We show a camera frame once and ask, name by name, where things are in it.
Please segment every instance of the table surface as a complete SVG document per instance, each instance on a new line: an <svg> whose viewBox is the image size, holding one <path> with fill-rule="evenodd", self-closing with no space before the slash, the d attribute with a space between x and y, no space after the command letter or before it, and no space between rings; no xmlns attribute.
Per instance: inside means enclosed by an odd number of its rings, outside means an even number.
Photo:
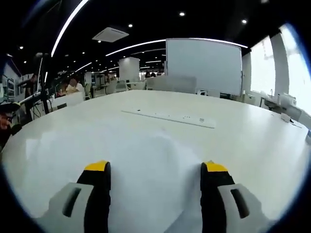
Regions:
<svg viewBox="0 0 311 233"><path fill-rule="evenodd" d="M129 108L207 117L216 121L216 128L121 112ZM2 155L4 171L32 216L41 216L57 191L67 182L76 182L86 162L110 159L112 155L103 149L104 140L98 143L96 132L81 136L81 128L112 119L136 132L165 132L191 148L202 161L224 165L236 183L243 184L261 201L263 213L271 219L287 210L309 164L307 129L297 122L298 127L285 123L279 114L266 109L185 93L121 92L45 115L9 139ZM62 134L67 135L66 142L59 136ZM61 153L53 152L51 145L55 144L63 146Z"/></svg>

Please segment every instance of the black ceiling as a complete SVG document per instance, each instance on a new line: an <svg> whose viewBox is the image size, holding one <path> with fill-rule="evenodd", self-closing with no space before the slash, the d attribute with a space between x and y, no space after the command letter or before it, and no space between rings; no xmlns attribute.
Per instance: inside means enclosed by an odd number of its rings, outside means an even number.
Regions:
<svg viewBox="0 0 311 233"><path fill-rule="evenodd" d="M36 72L37 67L32 60L37 52L51 54L64 22L80 2L80 0L43 1L49 2L44 12L21 30L20 36L15 36L15 46L9 50L22 74ZM82 72L112 68L114 65L117 66L118 60L124 56L163 49L165 42L135 47L108 57L106 54L138 43L165 38L212 38L251 47L263 37L275 33L287 19L284 13L286 11L279 5L280 1L270 0L268 3L261 1L89 0L61 38L54 57L49 61L48 78L49 80L56 78L57 72L62 70L71 73L89 62L92 64L82 69ZM31 4L25 4L24 14L20 15L25 15L30 6ZM184 17L179 16L181 11L185 12ZM242 24L243 19L247 19L246 25ZM114 43L98 43L92 40L97 33L108 26L128 32L129 36ZM24 49L19 50L18 46L23 46ZM146 61L164 61L163 54L164 50L156 50L133 56L140 59L140 66L143 67ZM161 67L162 63L152 63L148 66Z"/></svg>

